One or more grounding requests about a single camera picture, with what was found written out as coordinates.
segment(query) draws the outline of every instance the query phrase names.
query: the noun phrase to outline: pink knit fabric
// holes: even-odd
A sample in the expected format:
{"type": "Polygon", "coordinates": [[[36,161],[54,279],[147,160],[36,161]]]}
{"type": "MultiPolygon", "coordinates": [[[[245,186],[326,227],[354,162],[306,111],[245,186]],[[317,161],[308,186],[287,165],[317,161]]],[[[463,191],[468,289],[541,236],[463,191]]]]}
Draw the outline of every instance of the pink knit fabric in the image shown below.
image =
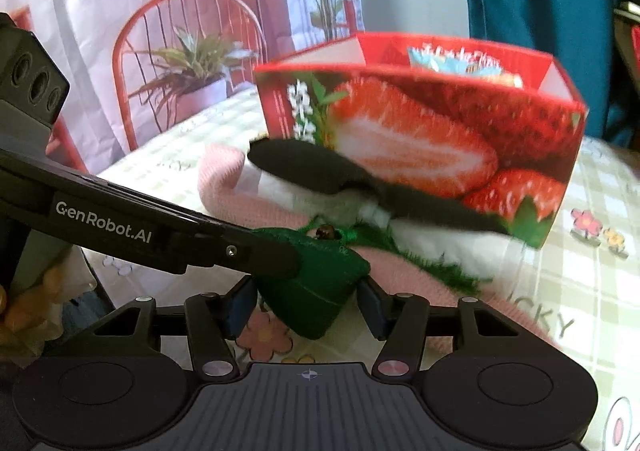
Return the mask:
{"type": "MultiPolygon", "coordinates": [[[[237,192],[244,153],[224,145],[209,145],[200,161],[198,192],[209,213],[220,220],[250,229],[287,227],[300,229],[309,218],[286,211],[260,198],[237,192]]],[[[410,292],[427,298],[434,306],[456,306],[458,298],[436,278],[395,254],[370,247],[352,247],[371,265],[370,276],[389,294],[410,292]]],[[[519,323],[540,338],[549,341],[536,322],[513,303],[499,297],[482,298],[487,304],[519,323]]],[[[452,350],[450,338],[430,338],[430,347],[444,353],[452,350]]]]}

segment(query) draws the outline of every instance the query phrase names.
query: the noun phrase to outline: rabbit print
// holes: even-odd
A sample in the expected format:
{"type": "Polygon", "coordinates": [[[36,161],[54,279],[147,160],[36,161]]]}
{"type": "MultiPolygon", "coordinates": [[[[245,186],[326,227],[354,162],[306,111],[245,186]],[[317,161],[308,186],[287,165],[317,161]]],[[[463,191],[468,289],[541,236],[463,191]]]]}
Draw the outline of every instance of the rabbit print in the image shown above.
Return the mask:
{"type": "Polygon", "coordinates": [[[621,397],[609,411],[602,442],[603,451],[640,451],[640,433],[635,437],[631,433],[632,418],[629,399],[621,397]]]}

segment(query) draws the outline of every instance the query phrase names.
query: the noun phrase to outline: strawberry image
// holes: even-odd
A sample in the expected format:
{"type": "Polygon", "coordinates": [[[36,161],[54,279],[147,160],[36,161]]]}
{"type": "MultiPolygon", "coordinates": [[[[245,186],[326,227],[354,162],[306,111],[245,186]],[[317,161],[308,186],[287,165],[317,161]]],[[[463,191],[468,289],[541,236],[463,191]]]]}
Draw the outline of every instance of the strawberry image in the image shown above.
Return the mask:
{"type": "Polygon", "coordinates": [[[498,169],[495,150],[480,134],[388,82],[354,78],[334,92],[346,96],[328,108],[331,146],[383,180],[457,198],[498,169]]]}
{"type": "Polygon", "coordinates": [[[413,98],[476,130],[496,150],[502,167],[535,164],[549,157],[575,159],[586,111],[580,102],[553,102],[520,89],[398,78],[413,98]]]}
{"type": "Polygon", "coordinates": [[[482,189],[466,195],[462,203],[503,219],[509,233],[539,248],[551,229],[566,186],[537,171],[506,169],[482,189]]]}

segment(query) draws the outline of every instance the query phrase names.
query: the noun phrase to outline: checkered tablecloth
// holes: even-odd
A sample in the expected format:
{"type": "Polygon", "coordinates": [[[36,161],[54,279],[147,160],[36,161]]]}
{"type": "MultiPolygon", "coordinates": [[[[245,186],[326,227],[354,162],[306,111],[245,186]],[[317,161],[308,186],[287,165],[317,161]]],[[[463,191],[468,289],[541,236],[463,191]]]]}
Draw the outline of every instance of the checkered tablecloth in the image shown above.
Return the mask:
{"type": "MultiPolygon", "coordinates": [[[[149,141],[101,176],[205,212],[196,191],[196,166],[205,146],[215,142],[247,149],[249,141],[265,130],[257,93],[251,90],[149,141]]],[[[629,401],[626,427],[632,424],[632,413],[638,419],[628,444],[640,433],[639,178],[638,154],[585,139],[553,230],[542,250],[524,252],[517,287],[510,298],[530,311],[561,348],[595,378],[600,401],[583,442],[591,451],[605,448],[607,416],[619,398],[629,401]]],[[[185,275],[175,276],[104,254],[86,253],[116,307],[139,295],[154,296],[159,305],[181,304],[196,293],[224,293],[240,276],[219,268],[189,268],[185,275]]],[[[267,327],[269,316],[258,315],[256,323],[267,327]]],[[[286,330],[278,337],[273,360],[348,360],[370,366],[381,348],[354,302],[319,341],[307,341],[286,330]]],[[[235,345],[234,350],[241,363],[251,360],[251,350],[235,345]]],[[[163,351],[184,367],[190,366],[184,340],[163,340],[163,351]]],[[[437,357],[428,355],[426,364],[437,357]]]]}

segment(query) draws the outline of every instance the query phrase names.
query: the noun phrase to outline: silver screw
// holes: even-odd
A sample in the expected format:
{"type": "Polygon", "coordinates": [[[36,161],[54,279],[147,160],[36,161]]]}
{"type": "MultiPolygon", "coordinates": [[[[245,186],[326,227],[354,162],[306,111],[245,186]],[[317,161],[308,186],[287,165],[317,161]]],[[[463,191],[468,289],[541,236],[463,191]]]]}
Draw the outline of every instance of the silver screw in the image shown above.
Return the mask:
{"type": "Polygon", "coordinates": [[[403,361],[382,361],[378,365],[378,371],[388,377],[401,377],[409,371],[409,365],[403,361]]]}
{"type": "Polygon", "coordinates": [[[209,361],[202,365],[202,371],[210,377],[224,377],[234,371],[234,365],[228,361],[209,361]]]}

